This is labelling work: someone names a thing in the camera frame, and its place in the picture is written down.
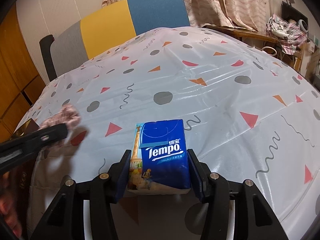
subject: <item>box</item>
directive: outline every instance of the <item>box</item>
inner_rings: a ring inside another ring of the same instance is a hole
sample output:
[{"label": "box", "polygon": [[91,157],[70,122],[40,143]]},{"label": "box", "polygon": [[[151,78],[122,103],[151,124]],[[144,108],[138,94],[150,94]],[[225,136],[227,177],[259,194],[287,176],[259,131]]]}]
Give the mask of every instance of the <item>box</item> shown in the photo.
[{"label": "box", "polygon": [[137,194],[185,194],[191,188],[183,120],[138,123],[128,190]]}]

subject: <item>plastic tablecloth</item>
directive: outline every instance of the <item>plastic tablecloth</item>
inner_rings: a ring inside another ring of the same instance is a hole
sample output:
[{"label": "plastic tablecloth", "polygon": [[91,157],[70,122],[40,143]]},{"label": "plastic tablecloth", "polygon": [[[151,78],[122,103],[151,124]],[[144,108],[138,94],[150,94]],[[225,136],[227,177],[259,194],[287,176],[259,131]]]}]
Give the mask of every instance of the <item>plastic tablecloth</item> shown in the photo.
[{"label": "plastic tablecloth", "polygon": [[[169,119],[184,120],[187,147],[212,172],[252,179],[290,240],[320,210],[319,93],[286,64],[222,33],[181,27],[137,36],[50,82],[19,125],[40,124],[66,103],[82,121],[63,147],[38,156],[30,232],[62,181],[108,171],[132,148],[136,123]],[[206,208],[192,191],[126,193],[112,205],[119,239],[200,239]],[[91,239],[87,202],[84,212]]]}]

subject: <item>tower illustration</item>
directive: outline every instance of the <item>tower illustration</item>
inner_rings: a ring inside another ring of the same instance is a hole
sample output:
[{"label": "tower illustration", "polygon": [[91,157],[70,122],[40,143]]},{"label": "tower illustration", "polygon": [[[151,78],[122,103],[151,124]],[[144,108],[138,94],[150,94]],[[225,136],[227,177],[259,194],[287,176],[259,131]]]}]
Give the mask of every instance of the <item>tower illustration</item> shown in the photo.
[{"label": "tower illustration", "polygon": [[137,126],[136,138],[134,139],[133,152],[130,160],[130,170],[134,170],[135,168],[138,168],[138,164],[142,162],[142,159],[138,158],[140,127],[141,126]]}]

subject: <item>yellow cushion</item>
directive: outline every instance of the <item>yellow cushion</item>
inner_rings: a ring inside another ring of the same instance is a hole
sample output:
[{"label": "yellow cushion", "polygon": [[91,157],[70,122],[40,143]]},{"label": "yellow cushion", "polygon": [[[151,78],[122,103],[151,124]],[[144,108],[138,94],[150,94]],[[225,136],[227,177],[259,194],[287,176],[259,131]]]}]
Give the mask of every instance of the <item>yellow cushion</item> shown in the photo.
[{"label": "yellow cushion", "polygon": [[127,0],[83,18],[80,29],[89,59],[136,36]]}]

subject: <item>human hand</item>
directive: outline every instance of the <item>human hand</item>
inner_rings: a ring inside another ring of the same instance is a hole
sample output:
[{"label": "human hand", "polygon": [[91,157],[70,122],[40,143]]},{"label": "human hand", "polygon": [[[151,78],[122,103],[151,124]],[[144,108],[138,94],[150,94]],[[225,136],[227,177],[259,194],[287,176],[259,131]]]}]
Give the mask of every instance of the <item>human hand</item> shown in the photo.
[{"label": "human hand", "polygon": [[9,178],[8,174],[0,175],[0,215],[11,228],[17,238],[21,237],[22,226],[18,220],[18,215],[15,209],[14,197],[8,189]]}]

